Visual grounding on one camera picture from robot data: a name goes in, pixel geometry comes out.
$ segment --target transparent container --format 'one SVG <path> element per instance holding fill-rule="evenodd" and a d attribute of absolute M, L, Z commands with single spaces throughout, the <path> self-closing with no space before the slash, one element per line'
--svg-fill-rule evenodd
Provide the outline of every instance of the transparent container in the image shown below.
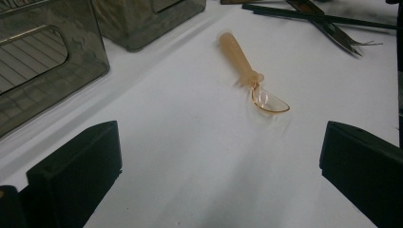
<path fill-rule="evenodd" d="M 108 70 L 90 0 L 0 0 L 0 137 Z"/>
<path fill-rule="evenodd" d="M 139 51 L 174 27 L 204 11 L 206 0 L 94 0 L 104 37 Z"/>

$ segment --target white surface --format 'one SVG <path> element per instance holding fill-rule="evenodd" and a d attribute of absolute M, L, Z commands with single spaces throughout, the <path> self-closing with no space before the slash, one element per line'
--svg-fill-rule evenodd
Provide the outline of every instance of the white surface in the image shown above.
<path fill-rule="evenodd" d="M 320 6 L 395 21 L 396 6 L 372 2 Z M 21 190 L 38 161 L 84 129 L 117 120 L 123 173 L 87 228 L 374 227 L 318 163 L 328 121 L 398 145 L 395 33 L 341 28 L 384 45 L 362 47 L 364 57 L 354 58 L 310 23 L 218 1 L 140 52 L 105 40 L 104 78 L 0 142 L 0 183 Z M 238 75 L 216 43 L 223 29 L 289 112 L 264 115 L 235 85 Z"/>

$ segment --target spoon handle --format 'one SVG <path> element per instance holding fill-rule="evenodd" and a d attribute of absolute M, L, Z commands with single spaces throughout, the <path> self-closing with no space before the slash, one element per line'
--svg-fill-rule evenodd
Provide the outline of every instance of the spoon handle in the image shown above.
<path fill-rule="evenodd" d="M 222 52 L 227 56 L 227 58 L 232 62 L 234 67 L 240 74 L 241 78 L 249 78 L 254 72 L 250 66 L 245 54 L 243 54 L 240 44 L 238 44 L 237 39 L 234 35 L 226 31 L 219 35 L 219 43 Z"/>

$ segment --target black block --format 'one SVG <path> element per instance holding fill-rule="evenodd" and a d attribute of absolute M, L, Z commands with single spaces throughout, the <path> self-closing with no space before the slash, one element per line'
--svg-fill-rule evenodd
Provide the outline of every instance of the black block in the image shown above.
<path fill-rule="evenodd" d="M 116 122 L 94 125 L 27 172 L 29 194 L 44 199 L 59 228 L 82 228 L 118 178 Z"/>
<path fill-rule="evenodd" d="M 0 186 L 0 227 L 28 228 L 17 189 Z"/>
<path fill-rule="evenodd" d="M 322 175 L 377 227 L 403 227 L 403 151 L 362 129 L 329 122 Z"/>

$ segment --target translucent spoon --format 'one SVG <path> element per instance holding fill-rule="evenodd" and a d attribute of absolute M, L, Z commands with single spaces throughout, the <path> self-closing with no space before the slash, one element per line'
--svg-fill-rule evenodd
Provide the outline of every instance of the translucent spoon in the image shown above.
<path fill-rule="evenodd" d="M 224 31 L 218 37 L 221 50 L 232 62 L 240 74 L 240 84 L 251 86 L 252 101 L 263 111 L 277 114 L 290 110 L 290 106 L 260 86 L 263 75 L 252 69 L 246 56 L 243 54 L 238 41 L 230 31 Z"/>

